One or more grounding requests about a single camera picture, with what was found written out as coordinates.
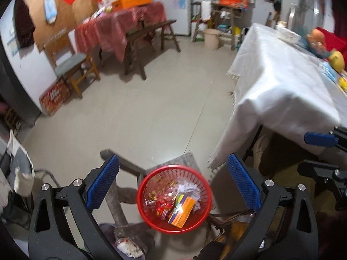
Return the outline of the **grey wooden stool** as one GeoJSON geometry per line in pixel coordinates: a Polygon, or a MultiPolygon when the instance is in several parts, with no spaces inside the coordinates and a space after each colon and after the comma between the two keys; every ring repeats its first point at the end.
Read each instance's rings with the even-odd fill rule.
{"type": "MultiPolygon", "coordinates": [[[[137,185],[140,185],[143,179],[154,170],[171,164],[179,164],[193,168],[199,171],[199,166],[191,152],[164,162],[148,170],[130,162],[129,160],[119,157],[120,169],[136,177],[137,185]]],[[[144,221],[141,223],[128,223],[121,204],[136,204],[136,195],[138,190],[130,187],[120,187],[114,181],[109,188],[105,200],[111,212],[114,223],[102,224],[101,229],[107,239],[114,244],[116,240],[128,238],[146,255],[155,247],[154,237],[148,233],[149,225],[144,221]]]]}

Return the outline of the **white printed tissue packet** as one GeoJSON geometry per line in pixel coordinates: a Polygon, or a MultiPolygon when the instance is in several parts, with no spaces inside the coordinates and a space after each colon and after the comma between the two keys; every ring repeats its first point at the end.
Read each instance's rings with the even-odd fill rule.
{"type": "Polygon", "coordinates": [[[187,180],[179,180],[177,193],[187,195],[195,201],[195,205],[193,207],[194,213],[201,209],[201,191],[197,184],[194,184],[193,182],[189,182],[187,180]]]}

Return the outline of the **orange long box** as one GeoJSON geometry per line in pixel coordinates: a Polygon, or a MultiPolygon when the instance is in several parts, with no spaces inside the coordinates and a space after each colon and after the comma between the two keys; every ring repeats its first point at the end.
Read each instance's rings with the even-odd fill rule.
{"type": "Polygon", "coordinates": [[[139,7],[151,3],[152,0],[116,0],[111,3],[113,12],[139,7]]]}

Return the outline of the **orange yellow paper box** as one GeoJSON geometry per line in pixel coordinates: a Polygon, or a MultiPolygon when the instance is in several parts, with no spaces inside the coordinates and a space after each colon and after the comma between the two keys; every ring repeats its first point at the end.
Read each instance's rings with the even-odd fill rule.
{"type": "Polygon", "coordinates": [[[194,207],[195,200],[192,197],[185,194],[178,194],[168,223],[177,228],[183,228],[194,207]]]}

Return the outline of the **red covered side table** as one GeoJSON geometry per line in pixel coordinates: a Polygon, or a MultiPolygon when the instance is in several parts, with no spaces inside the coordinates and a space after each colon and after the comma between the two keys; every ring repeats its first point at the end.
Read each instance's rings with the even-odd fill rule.
{"type": "Polygon", "coordinates": [[[102,50],[114,52],[117,60],[122,62],[127,45],[126,34],[135,29],[140,21],[155,24],[166,21],[163,3],[152,2],[106,13],[77,26],[74,30],[77,51],[87,53],[99,46],[102,50]]]}

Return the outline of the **red cushion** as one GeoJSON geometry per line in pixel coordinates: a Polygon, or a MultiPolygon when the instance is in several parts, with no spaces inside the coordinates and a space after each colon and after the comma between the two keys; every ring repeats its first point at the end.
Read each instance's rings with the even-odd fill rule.
{"type": "Polygon", "coordinates": [[[344,62],[345,62],[345,67],[347,65],[347,39],[346,37],[338,37],[336,34],[327,31],[323,28],[317,27],[317,30],[321,31],[324,36],[325,36],[325,43],[328,51],[331,51],[333,49],[336,49],[339,51],[343,57],[344,57],[344,62]]]}

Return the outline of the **dark wooden bench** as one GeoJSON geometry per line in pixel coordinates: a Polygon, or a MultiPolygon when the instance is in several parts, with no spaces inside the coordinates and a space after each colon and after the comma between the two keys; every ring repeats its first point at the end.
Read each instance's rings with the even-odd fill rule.
{"type": "Polygon", "coordinates": [[[135,31],[131,34],[126,35],[126,48],[124,55],[124,75],[128,76],[130,73],[131,65],[135,65],[139,72],[142,80],[146,80],[146,73],[144,64],[142,63],[140,54],[139,54],[139,42],[144,41],[146,44],[153,47],[153,41],[156,37],[156,32],[159,31],[160,39],[160,50],[163,51],[165,48],[166,41],[173,41],[175,49],[178,53],[181,52],[181,48],[178,44],[177,38],[174,34],[172,25],[177,20],[171,19],[164,22],[156,23],[153,25],[145,26],[144,22],[141,22],[142,28],[138,31],[135,31]]]}

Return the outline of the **blue glass fruit bowl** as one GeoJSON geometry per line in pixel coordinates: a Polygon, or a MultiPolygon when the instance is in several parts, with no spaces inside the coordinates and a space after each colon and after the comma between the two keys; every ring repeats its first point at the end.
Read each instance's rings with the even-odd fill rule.
{"type": "Polygon", "coordinates": [[[331,53],[320,42],[309,42],[307,38],[301,39],[302,47],[320,59],[328,59],[331,53]]]}

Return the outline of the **wooden chair grey cushion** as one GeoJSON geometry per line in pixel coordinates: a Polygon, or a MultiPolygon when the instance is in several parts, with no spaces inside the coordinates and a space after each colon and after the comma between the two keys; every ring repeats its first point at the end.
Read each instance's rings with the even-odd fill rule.
{"type": "Polygon", "coordinates": [[[96,80],[101,79],[92,55],[76,52],[65,29],[44,44],[44,51],[58,79],[62,79],[65,83],[69,82],[79,98],[82,98],[82,92],[78,85],[83,80],[90,74],[94,74],[96,80]],[[61,53],[67,50],[70,52],[70,57],[57,64],[61,53]]]}

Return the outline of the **red plastic basket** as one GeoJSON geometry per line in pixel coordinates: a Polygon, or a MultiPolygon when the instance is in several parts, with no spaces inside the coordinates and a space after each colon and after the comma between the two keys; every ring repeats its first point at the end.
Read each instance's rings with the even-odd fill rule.
{"type": "Polygon", "coordinates": [[[205,221],[212,209],[212,192],[199,171],[171,164],[145,176],[136,202],[151,228],[165,234],[183,234],[205,221]]]}

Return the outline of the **white refrigerator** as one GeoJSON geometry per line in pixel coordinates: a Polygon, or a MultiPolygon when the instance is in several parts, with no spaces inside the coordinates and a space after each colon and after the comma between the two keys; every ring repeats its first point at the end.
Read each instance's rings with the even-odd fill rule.
{"type": "Polygon", "coordinates": [[[166,18],[176,20],[173,31],[176,35],[191,34],[191,0],[157,0],[163,3],[166,18]]]}

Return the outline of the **red snack bag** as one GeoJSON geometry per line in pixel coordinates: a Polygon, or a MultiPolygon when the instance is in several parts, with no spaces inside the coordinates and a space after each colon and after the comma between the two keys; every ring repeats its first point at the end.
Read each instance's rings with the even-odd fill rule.
{"type": "Polygon", "coordinates": [[[150,190],[144,200],[144,204],[156,217],[166,220],[174,208],[176,196],[177,190],[175,187],[150,190]]]}

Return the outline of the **light blue feather tablecloth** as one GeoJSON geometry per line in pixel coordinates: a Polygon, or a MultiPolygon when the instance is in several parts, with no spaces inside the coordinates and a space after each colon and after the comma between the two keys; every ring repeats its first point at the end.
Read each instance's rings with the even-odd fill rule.
{"type": "Polygon", "coordinates": [[[323,74],[320,59],[280,40],[276,30],[255,23],[228,75],[235,81],[234,111],[209,158],[211,168],[245,147],[259,126],[346,168],[344,151],[310,146],[303,139],[308,132],[346,126],[346,94],[323,74]]]}

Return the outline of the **white floral paper cup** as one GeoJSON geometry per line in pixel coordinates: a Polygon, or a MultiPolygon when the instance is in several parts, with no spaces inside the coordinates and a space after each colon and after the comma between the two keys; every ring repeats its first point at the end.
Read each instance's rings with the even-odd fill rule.
{"type": "Polygon", "coordinates": [[[138,247],[138,245],[133,243],[128,238],[117,239],[115,243],[116,243],[116,248],[129,258],[136,259],[136,258],[140,258],[144,256],[144,253],[142,252],[140,247],[138,247]]]}

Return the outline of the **orange apple fruit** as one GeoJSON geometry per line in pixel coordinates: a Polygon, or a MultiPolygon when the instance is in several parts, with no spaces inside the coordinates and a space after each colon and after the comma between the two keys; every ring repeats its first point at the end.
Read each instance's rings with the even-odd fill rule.
{"type": "Polygon", "coordinates": [[[319,42],[322,45],[325,45],[325,36],[319,29],[313,29],[311,33],[306,35],[308,43],[317,43],[319,42]]]}

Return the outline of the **stainless steel thermos bottle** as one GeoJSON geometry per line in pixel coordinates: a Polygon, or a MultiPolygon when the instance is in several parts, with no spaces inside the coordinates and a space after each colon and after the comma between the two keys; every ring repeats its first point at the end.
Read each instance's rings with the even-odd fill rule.
{"type": "Polygon", "coordinates": [[[296,10],[298,6],[295,3],[291,3],[289,8],[288,17],[287,17],[287,26],[286,28],[293,31],[296,22],[296,10]]]}

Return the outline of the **white ceramic bowl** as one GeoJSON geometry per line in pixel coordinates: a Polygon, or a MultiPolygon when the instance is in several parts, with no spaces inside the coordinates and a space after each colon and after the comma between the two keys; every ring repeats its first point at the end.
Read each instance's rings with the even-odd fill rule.
{"type": "Polygon", "coordinates": [[[282,40],[288,44],[292,44],[292,45],[298,44],[302,38],[297,33],[293,32],[293,31],[291,31],[285,27],[282,27],[282,26],[277,26],[276,31],[277,31],[278,39],[280,39],[280,40],[282,40]]]}

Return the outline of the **yellow pomelo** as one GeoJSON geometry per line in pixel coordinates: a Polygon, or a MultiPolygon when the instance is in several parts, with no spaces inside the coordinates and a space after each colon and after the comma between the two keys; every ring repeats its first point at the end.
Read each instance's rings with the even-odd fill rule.
{"type": "Polygon", "coordinates": [[[342,72],[345,68],[345,61],[343,55],[338,50],[331,50],[328,57],[330,66],[338,73],[342,72]]]}

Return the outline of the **grey trash bin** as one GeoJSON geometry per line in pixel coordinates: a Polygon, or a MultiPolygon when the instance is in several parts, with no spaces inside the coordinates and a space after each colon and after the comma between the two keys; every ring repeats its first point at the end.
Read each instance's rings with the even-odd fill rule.
{"type": "Polygon", "coordinates": [[[122,259],[145,259],[155,247],[153,236],[147,232],[135,237],[120,238],[114,234],[115,224],[101,223],[99,227],[122,259]]]}

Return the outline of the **yellow pompom decoration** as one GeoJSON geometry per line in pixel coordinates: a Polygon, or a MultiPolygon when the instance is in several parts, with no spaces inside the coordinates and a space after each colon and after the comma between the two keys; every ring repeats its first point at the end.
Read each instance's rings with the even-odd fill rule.
{"type": "Polygon", "coordinates": [[[339,87],[347,93],[347,79],[344,77],[339,78],[339,87]]]}

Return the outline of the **red printed floor box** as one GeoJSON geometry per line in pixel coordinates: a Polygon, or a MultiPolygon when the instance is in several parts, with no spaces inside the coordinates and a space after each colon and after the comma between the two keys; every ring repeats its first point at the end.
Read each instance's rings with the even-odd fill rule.
{"type": "Polygon", "coordinates": [[[43,113],[46,116],[54,115],[70,96],[71,93],[65,81],[62,78],[58,79],[39,97],[43,113]]]}

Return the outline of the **blue surgical mask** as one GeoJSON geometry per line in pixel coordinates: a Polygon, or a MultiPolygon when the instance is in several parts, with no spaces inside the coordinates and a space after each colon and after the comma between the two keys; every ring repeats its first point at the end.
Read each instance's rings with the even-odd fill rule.
{"type": "Polygon", "coordinates": [[[336,82],[337,73],[334,68],[329,64],[329,62],[321,62],[319,66],[321,74],[325,75],[332,82],[336,82]]]}

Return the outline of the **beige plastic bucket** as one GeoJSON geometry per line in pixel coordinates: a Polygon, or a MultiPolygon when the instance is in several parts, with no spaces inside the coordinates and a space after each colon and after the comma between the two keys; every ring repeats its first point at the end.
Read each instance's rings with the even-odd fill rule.
{"type": "Polygon", "coordinates": [[[217,50],[219,48],[219,38],[221,31],[217,29],[204,30],[204,45],[209,50],[217,50]]]}

